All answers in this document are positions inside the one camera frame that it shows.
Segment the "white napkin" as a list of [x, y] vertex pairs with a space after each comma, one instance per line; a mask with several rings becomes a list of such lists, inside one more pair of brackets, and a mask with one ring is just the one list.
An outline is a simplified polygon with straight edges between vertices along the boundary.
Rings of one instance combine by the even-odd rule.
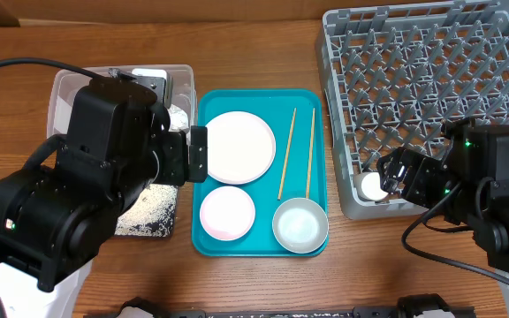
[[189, 128], [188, 116], [184, 110], [172, 104], [172, 106], [168, 109], [168, 113], [171, 121], [171, 132], [184, 131]]

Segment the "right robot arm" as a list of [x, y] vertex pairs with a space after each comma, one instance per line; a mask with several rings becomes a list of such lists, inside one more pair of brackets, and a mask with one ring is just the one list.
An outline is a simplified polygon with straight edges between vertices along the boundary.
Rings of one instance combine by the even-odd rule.
[[[378, 159], [380, 186], [387, 193], [424, 207], [401, 237], [403, 247], [422, 258], [497, 281], [509, 315], [509, 125], [478, 125], [471, 117], [445, 121], [450, 146], [441, 159], [400, 147]], [[450, 232], [472, 231], [485, 251], [488, 269], [417, 249], [409, 234], [435, 216]]]

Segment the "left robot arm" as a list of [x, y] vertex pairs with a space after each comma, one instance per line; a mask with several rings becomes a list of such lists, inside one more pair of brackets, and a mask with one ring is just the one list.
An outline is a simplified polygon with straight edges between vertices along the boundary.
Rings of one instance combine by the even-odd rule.
[[152, 184], [207, 178], [207, 131], [170, 128], [168, 76], [97, 76], [75, 94], [68, 128], [0, 179], [0, 317], [4, 289], [21, 276], [54, 292], [111, 238], [118, 219]]

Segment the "white cup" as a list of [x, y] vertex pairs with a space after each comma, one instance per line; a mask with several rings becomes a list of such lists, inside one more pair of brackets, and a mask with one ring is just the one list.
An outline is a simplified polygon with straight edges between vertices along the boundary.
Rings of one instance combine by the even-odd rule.
[[363, 172], [353, 177], [354, 186], [358, 196], [365, 201], [382, 201], [388, 193], [380, 186], [380, 175], [378, 172]]

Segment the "pink small bowl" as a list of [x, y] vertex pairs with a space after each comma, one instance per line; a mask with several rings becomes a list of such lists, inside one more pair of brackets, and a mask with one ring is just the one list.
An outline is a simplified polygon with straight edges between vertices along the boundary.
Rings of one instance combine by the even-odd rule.
[[235, 186], [211, 191], [200, 207], [201, 227], [210, 237], [233, 241], [245, 236], [255, 222], [256, 208], [250, 195]]

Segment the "wooden chopstick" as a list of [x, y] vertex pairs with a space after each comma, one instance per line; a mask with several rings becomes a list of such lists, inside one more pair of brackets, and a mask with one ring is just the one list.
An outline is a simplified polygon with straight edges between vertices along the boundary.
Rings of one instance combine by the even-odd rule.
[[294, 131], [294, 127], [295, 127], [296, 116], [297, 116], [297, 108], [294, 108], [293, 112], [292, 112], [292, 120], [291, 120], [291, 124], [290, 124], [288, 140], [286, 143], [284, 164], [283, 164], [283, 169], [282, 169], [282, 174], [281, 174], [281, 179], [280, 179], [280, 185], [279, 185], [278, 194], [277, 194], [277, 199], [279, 201], [282, 200], [282, 196], [283, 196], [285, 177], [286, 177], [286, 172], [287, 172], [287, 167], [288, 167], [288, 162], [289, 162], [289, 154], [290, 154], [290, 149], [291, 149], [291, 145], [292, 145], [292, 137], [293, 137], [293, 131]]
[[306, 191], [305, 191], [306, 199], [309, 199], [309, 197], [310, 197], [314, 140], [315, 140], [315, 108], [312, 109], [312, 118], [311, 118], [311, 126], [310, 126], [310, 138], [309, 138], [309, 147], [308, 147], [308, 171], [307, 171], [307, 182], [306, 182]]

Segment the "grey bowl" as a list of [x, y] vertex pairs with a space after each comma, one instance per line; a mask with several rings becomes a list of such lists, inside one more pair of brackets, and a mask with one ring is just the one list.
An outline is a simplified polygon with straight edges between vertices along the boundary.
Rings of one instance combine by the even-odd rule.
[[272, 219], [272, 231], [285, 250], [294, 254], [310, 254], [328, 238], [329, 219], [315, 201], [292, 198], [277, 208]]

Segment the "large white plate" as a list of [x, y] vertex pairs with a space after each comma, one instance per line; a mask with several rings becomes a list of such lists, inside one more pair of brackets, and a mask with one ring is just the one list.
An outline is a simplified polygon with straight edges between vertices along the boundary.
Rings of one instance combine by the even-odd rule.
[[208, 174], [213, 179], [243, 185], [260, 178], [273, 164], [276, 139], [270, 126], [245, 111], [212, 118], [208, 131]]

